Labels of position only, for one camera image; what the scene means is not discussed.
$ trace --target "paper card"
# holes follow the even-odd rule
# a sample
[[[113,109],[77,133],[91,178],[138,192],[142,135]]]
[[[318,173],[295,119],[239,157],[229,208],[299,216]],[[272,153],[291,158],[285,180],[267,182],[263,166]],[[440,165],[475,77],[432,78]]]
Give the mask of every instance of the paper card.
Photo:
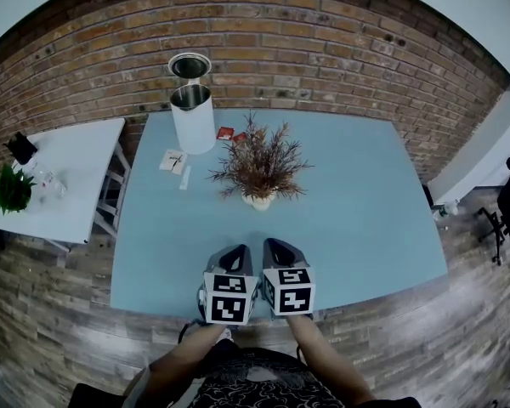
[[[159,169],[163,171],[172,171],[177,175],[181,175],[184,170],[184,164],[187,162],[187,153],[177,150],[167,150],[162,158]]]
[[[240,134],[237,134],[234,138],[232,138],[232,141],[235,143],[235,144],[239,144],[240,142],[243,142],[244,140],[247,139],[247,134],[246,132],[242,132]]]
[[[235,134],[235,130],[230,127],[221,127],[218,131],[218,139],[231,140]]]

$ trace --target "white flower pot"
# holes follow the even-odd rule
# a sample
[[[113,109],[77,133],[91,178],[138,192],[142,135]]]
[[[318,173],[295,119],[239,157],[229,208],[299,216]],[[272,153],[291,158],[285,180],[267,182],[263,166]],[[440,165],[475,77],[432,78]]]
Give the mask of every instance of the white flower pot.
[[[267,198],[257,198],[253,195],[241,194],[241,199],[259,212],[264,212],[270,207],[270,203],[275,199],[275,192],[272,192]]]

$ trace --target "dried plant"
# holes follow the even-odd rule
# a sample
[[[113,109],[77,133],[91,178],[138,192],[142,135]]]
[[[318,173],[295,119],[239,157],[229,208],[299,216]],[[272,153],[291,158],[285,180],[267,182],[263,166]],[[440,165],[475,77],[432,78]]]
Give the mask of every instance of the dried plant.
[[[235,190],[244,196],[267,198],[276,192],[278,196],[292,198],[304,194],[305,190],[295,183],[294,175],[302,169],[312,167],[300,160],[300,142],[286,140],[288,125],[281,127],[266,141],[268,127],[258,127],[249,112],[246,139],[226,146],[228,159],[219,159],[220,171],[210,171],[213,181],[230,181],[221,192],[230,196]]]

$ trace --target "white card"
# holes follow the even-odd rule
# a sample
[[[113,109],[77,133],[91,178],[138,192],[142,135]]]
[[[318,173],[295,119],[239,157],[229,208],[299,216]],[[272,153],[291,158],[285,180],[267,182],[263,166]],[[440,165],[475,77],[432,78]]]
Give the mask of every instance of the white card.
[[[179,190],[187,190],[187,186],[189,186],[189,176],[190,176],[190,166],[185,169],[185,174],[181,178],[181,183],[179,184]]]
[[[177,150],[167,150],[162,158],[159,169],[163,171],[172,171],[177,175],[181,175],[184,170],[184,164],[187,162],[187,153]]]

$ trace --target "table leg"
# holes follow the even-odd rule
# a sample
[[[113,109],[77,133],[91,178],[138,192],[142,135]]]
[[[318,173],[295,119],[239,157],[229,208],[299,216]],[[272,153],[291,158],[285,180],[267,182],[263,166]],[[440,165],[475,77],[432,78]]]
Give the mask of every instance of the table leg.
[[[48,241],[51,245],[55,245],[56,247],[58,247],[61,251],[64,251],[64,252],[70,252],[71,249],[69,247],[66,247],[64,245],[61,245],[60,243],[58,243],[57,241],[52,241],[51,239],[45,239],[45,241]]]
[[[125,173],[130,173],[130,165],[128,164],[127,158],[125,157],[125,155],[122,152],[122,147],[119,144],[119,142],[117,142],[114,152],[116,153],[116,156],[119,159],[119,162],[121,162],[122,167],[125,168]]]
[[[121,216],[122,202],[125,199],[125,191],[127,190],[128,177],[130,176],[130,165],[122,152],[122,147],[117,142],[115,149],[116,156],[119,158],[122,166],[125,168],[125,174],[122,177],[121,188],[119,189],[119,196],[117,197],[116,215],[113,218],[113,228],[117,231],[119,228],[119,217]]]
[[[102,227],[106,233],[108,233],[114,239],[117,238],[117,231],[107,222],[105,222],[104,216],[102,216],[98,211],[94,214],[94,223],[99,227]]]

